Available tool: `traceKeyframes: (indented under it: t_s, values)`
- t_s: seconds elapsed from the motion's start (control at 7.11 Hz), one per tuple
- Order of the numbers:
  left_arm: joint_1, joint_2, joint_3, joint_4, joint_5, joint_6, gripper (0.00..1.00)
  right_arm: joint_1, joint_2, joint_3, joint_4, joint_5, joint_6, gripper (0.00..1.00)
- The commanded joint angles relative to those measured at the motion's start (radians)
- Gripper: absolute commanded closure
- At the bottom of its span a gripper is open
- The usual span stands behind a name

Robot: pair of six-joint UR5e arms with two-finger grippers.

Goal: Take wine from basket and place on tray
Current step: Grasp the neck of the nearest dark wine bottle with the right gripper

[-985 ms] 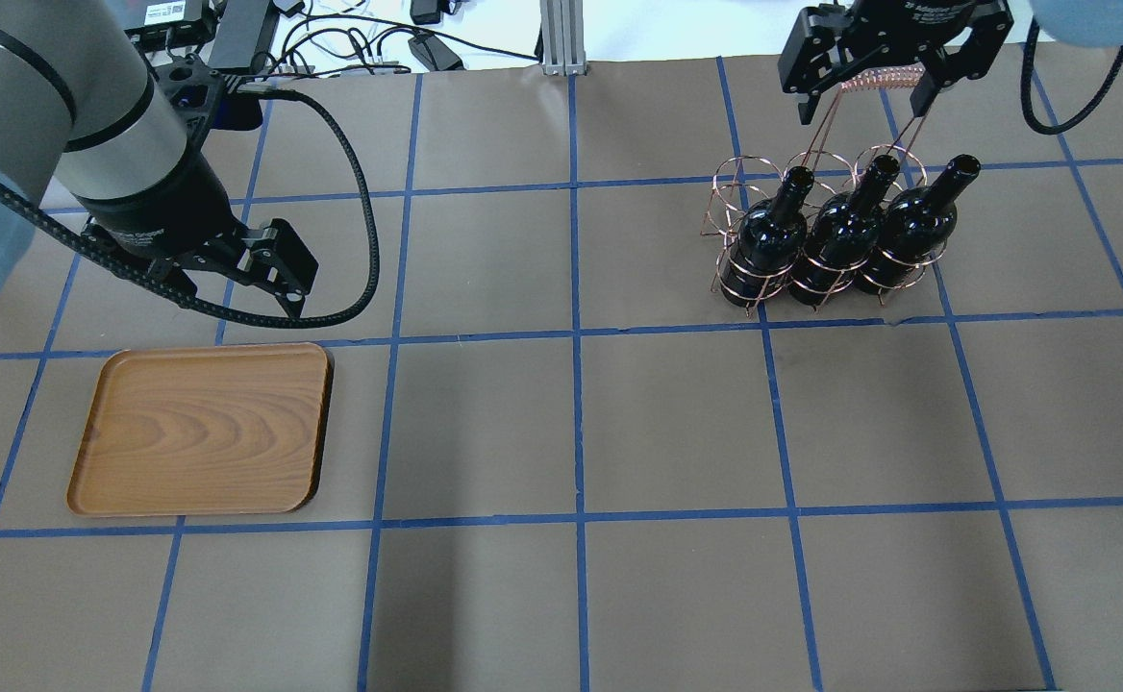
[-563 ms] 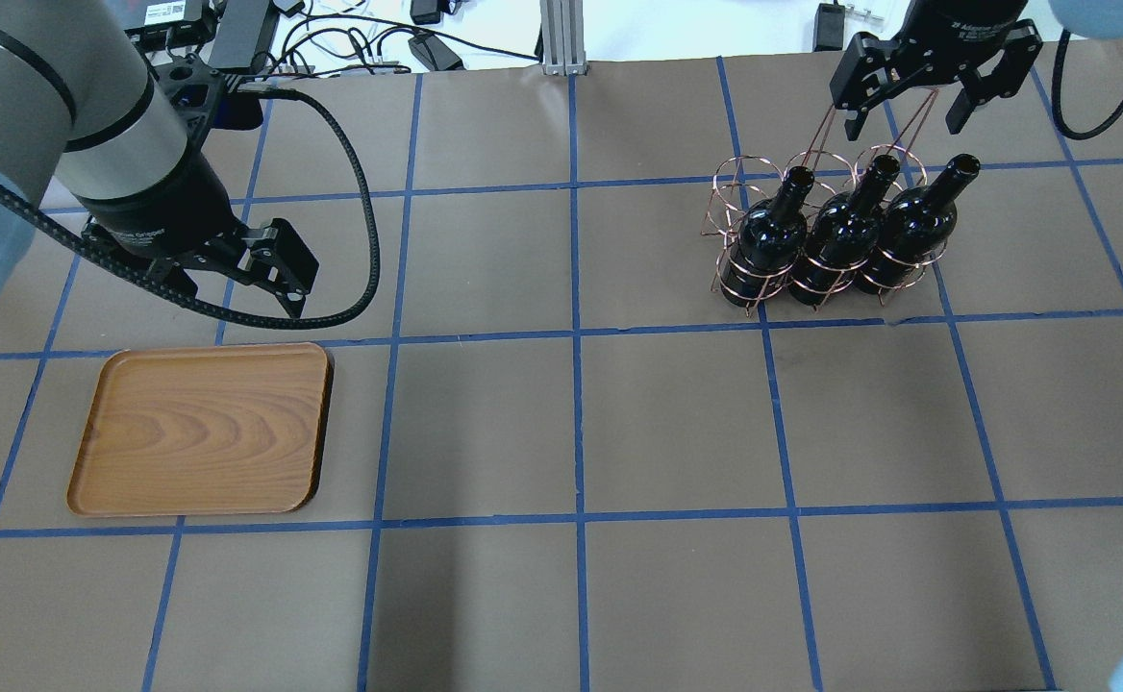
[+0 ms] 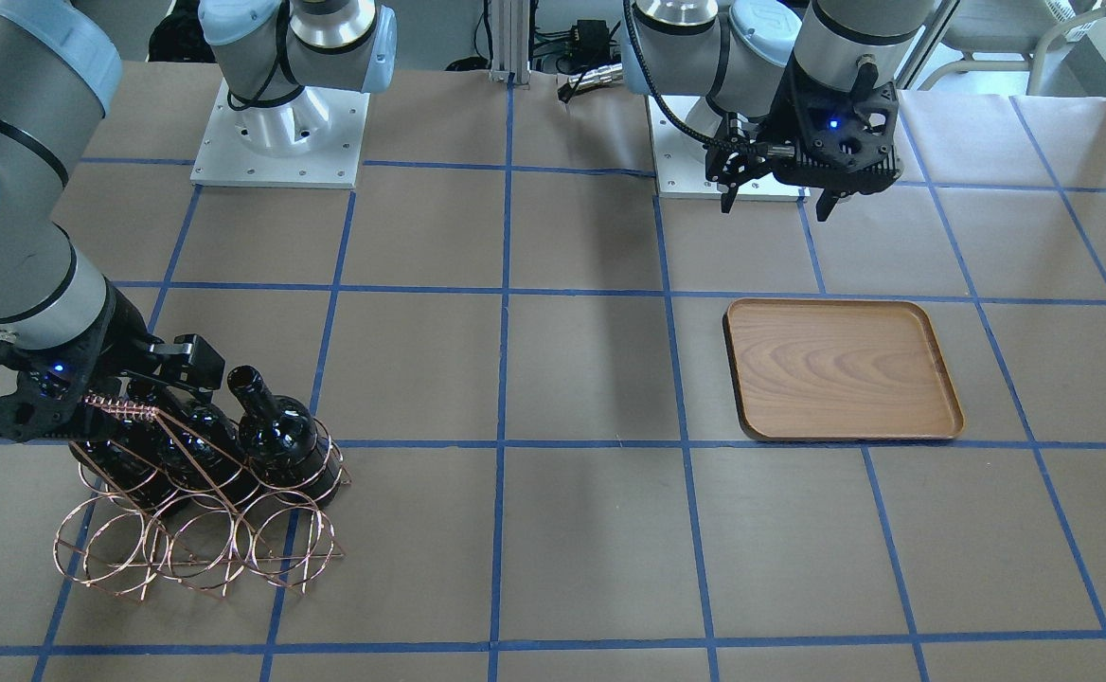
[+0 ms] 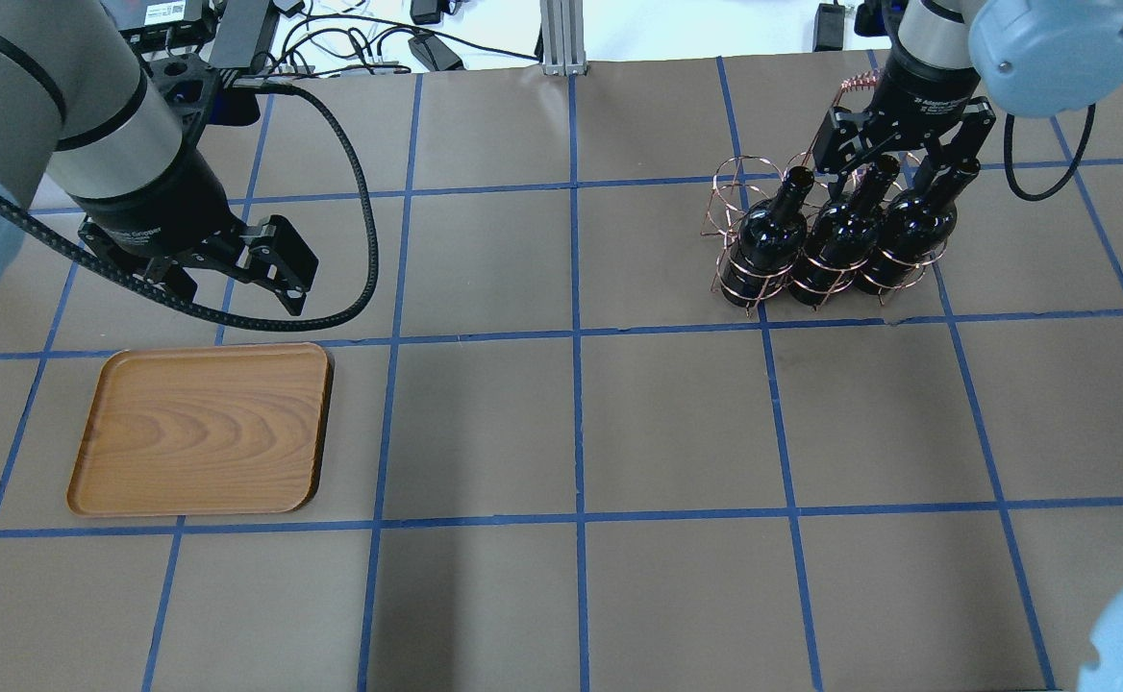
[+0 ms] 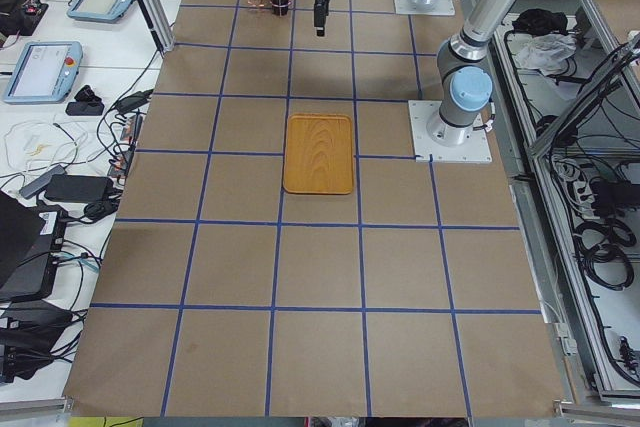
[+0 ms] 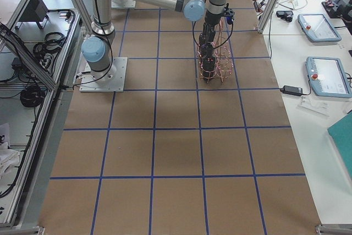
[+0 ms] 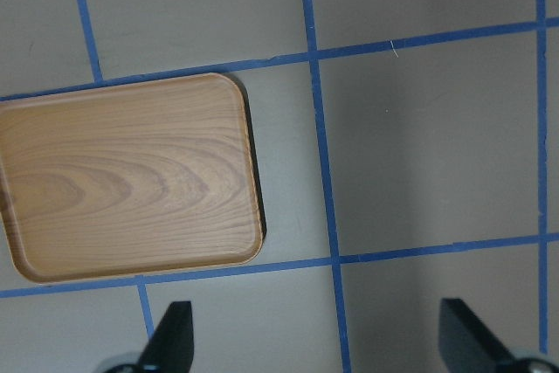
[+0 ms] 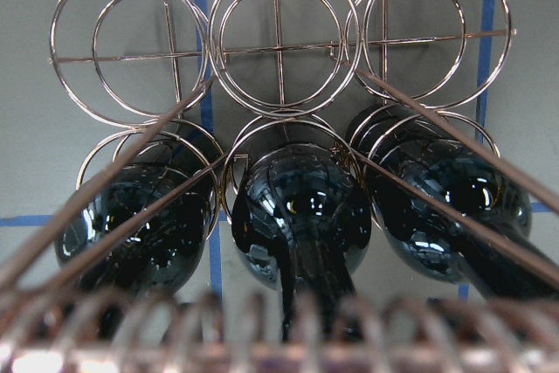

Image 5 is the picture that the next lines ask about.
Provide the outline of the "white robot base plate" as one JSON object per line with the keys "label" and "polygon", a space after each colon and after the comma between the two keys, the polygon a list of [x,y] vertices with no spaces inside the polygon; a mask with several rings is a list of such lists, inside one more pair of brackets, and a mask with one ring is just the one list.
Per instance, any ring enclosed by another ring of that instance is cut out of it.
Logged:
{"label": "white robot base plate", "polygon": [[492,156],[480,113],[471,126],[451,127],[440,117],[440,101],[408,102],[417,162],[489,164]]}

